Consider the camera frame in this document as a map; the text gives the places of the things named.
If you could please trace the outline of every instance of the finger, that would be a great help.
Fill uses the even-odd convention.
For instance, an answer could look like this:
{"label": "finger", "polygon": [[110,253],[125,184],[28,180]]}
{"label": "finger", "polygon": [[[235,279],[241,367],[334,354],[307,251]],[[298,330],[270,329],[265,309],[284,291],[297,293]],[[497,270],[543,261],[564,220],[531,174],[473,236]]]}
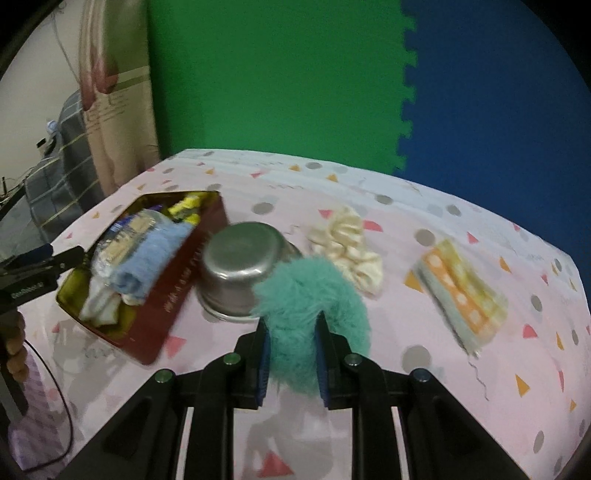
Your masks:
{"label": "finger", "polygon": [[19,330],[16,336],[10,338],[6,342],[6,351],[9,355],[15,355],[19,350],[22,349],[22,344],[25,341],[25,332]]}
{"label": "finger", "polygon": [[18,312],[18,320],[17,320],[18,327],[24,331],[25,329],[25,317],[22,316],[21,312]]}
{"label": "finger", "polygon": [[17,382],[23,383],[27,378],[29,378],[29,367],[25,365],[22,370],[19,370],[17,373],[13,374],[12,377]]}
{"label": "finger", "polygon": [[12,375],[14,375],[25,367],[26,360],[27,350],[21,348],[16,355],[8,359],[8,362],[6,362],[6,368]]}

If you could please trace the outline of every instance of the blue foam mat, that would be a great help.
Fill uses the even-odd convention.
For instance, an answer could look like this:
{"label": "blue foam mat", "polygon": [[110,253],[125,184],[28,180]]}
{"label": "blue foam mat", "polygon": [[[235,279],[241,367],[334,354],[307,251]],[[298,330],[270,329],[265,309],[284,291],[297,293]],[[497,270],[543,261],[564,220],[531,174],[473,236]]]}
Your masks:
{"label": "blue foam mat", "polygon": [[404,0],[418,52],[395,175],[481,205],[568,253],[591,292],[591,93],[519,0]]}

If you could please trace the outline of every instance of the wall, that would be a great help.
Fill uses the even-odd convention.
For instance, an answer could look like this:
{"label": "wall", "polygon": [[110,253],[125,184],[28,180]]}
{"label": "wall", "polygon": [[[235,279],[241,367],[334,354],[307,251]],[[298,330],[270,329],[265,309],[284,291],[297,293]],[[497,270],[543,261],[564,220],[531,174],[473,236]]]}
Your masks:
{"label": "wall", "polygon": [[[85,0],[66,0],[56,10],[64,49],[78,71],[80,18]],[[56,40],[50,18],[31,34],[0,80],[0,177],[10,188],[40,160],[36,143],[57,119],[78,85]]]}

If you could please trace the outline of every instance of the open tin box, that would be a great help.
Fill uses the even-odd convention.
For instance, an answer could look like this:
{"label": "open tin box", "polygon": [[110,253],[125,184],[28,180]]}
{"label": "open tin box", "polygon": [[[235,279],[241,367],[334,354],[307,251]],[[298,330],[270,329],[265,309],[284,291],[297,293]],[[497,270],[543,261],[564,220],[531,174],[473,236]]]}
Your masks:
{"label": "open tin box", "polygon": [[[129,205],[113,222],[156,205],[170,207],[183,200],[187,193],[189,192],[143,195]],[[79,318],[88,296],[92,276],[90,261],[100,238],[106,231],[90,247],[84,264],[72,270],[61,285],[56,295],[59,306],[82,326],[142,364],[153,363],[158,358],[168,332],[195,283],[197,264],[201,259],[203,247],[212,235],[229,224],[221,195],[218,192],[208,193],[210,196],[202,206],[200,223],[192,230],[162,271],[145,303],[132,307],[122,302],[117,325],[94,327],[91,323],[83,322]]]}

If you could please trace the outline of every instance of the green foam mat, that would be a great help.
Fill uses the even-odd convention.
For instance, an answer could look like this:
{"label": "green foam mat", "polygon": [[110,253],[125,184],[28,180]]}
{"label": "green foam mat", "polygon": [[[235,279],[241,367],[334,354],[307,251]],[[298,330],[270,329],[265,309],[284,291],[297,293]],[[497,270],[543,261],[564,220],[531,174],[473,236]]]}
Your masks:
{"label": "green foam mat", "polygon": [[162,155],[258,150],[392,173],[413,19],[400,0],[150,0]]}

